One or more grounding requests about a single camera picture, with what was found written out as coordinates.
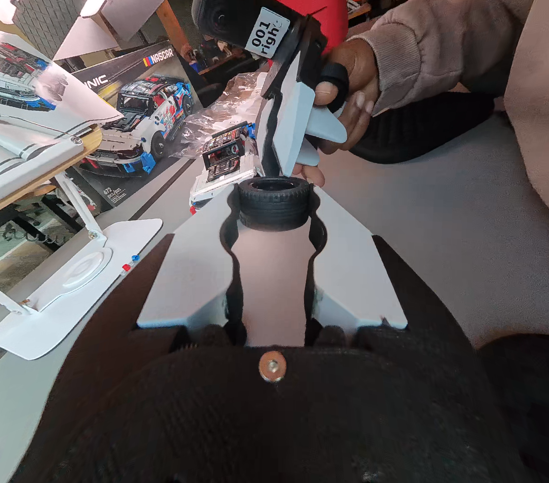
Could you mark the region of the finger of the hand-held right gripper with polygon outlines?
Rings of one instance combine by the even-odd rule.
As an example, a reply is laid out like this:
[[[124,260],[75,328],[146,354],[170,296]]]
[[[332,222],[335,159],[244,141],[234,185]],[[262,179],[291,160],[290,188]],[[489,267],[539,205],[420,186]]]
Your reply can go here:
[[[273,149],[283,176],[290,176],[295,164],[316,166],[317,151],[305,139],[313,107],[313,89],[295,80],[284,81],[282,102],[273,136]]]
[[[265,176],[279,176],[280,167],[273,149],[273,137],[280,108],[277,98],[263,99],[256,119],[256,143],[258,157]]]

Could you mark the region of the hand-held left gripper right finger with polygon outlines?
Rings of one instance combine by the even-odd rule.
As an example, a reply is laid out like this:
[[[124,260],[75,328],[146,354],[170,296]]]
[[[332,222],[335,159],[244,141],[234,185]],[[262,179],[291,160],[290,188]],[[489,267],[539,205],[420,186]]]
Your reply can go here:
[[[329,326],[339,327],[348,341],[363,327],[407,327],[373,234],[318,186],[310,195],[309,241],[306,344]]]

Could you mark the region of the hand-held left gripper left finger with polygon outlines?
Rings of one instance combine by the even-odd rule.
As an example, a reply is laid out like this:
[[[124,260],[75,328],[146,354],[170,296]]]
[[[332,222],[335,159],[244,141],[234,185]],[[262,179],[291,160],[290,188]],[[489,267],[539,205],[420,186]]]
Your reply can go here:
[[[239,193],[226,186],[179,226],[137,319],[139,328],[239,326],[243,317]]]

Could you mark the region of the toy brick race car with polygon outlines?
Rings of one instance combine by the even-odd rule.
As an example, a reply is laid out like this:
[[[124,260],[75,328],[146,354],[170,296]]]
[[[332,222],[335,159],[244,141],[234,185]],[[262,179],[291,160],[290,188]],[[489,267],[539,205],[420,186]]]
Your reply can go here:
[[[189,196],[192,215],[227,185],[264,176],[254,123],[238,123],[214,134],[202,148],[202,159],[204,169],[197,176]]]

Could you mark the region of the black rubber toy tyre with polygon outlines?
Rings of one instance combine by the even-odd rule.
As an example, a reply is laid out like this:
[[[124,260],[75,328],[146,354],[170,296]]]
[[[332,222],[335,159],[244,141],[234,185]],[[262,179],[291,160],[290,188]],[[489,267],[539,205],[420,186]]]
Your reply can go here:
[[[253,230],[283,232],[309,219],[310,184],[297,177],[254,177],[238,185],[239,219]]]

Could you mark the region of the person's right forearm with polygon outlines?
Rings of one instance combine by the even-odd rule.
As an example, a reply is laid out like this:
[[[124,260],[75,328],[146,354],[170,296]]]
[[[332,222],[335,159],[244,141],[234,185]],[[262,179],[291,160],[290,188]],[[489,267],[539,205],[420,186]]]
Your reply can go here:
[[[373,113],[484,75],[510,54],[532,0],[408,0],[351,37],[375,56]]]

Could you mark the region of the person's right hand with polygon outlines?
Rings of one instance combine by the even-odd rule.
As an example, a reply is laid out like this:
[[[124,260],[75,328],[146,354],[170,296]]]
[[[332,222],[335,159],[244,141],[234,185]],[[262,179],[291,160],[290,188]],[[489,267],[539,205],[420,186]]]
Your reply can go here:
[[[347,131],[347,140],[338,144],[321,139],[319,149],[326,155],[338,150],[351,150],[365,134],[375,102],[379,98],[379,76],[375,55],[369,44],[362,39],[351,39],[334,48],[329,62],[343,65],[349,77],[349,92],[339,121]],[[318,107],[331,103],[338,95],[338,88],[330,82],[320,82],[315,88],[314,105]],[[308,182],[320,187],[325,177],[318,166],[296,164],[293,176],[301,175]]]

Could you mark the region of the clear plastic bag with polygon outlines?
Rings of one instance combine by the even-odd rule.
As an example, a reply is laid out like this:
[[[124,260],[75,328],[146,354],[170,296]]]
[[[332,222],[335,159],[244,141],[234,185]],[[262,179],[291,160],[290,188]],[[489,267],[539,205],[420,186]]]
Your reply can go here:
[[[184,119],[170,157],[195,158],[214,134],[238,123],[255,123],[266,76],[256,71],[230,79],[218,100]]]

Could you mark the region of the black toy set box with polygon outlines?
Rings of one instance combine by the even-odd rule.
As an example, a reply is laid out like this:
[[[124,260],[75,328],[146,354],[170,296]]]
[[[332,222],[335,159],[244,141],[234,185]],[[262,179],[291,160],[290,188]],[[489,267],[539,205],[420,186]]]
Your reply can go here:
[[[204,107],[205,83],[169,41],[73,75],[121,115],[101,125],[99,148],[75,166],[109,210],[174,162],[183,125]]]

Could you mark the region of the white book stand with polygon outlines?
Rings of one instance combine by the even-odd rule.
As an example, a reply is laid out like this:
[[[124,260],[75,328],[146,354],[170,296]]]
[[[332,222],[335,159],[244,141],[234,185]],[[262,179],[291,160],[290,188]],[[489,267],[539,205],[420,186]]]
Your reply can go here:
[[[121,276],[122,266],[161,230],[161,219],[121,221],[102,229],[66,169],[95,151],[100,130],[61,138],[18,127],[1,127],[1,210],[55,178],[83,220],[87,244],[42,285],[16,301],[1,293],[9,314],[1,321],[1,349],[36,360],[54,349]]]

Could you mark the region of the instruction booklet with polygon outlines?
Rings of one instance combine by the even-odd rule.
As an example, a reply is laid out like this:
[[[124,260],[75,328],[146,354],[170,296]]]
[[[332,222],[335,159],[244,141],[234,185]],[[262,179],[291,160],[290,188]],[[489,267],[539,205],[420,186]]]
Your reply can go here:
[[[87,134],[122,114],[16,34],[1,32],[1,119],[60,137]]]

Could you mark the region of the person in beige hoodie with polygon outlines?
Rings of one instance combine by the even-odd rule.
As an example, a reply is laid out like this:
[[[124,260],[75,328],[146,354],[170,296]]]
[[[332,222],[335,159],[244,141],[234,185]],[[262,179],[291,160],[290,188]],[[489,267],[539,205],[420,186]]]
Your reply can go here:
[[[530,183],[548,205],[548,0],[534,0],[514,54],[504,107]]]

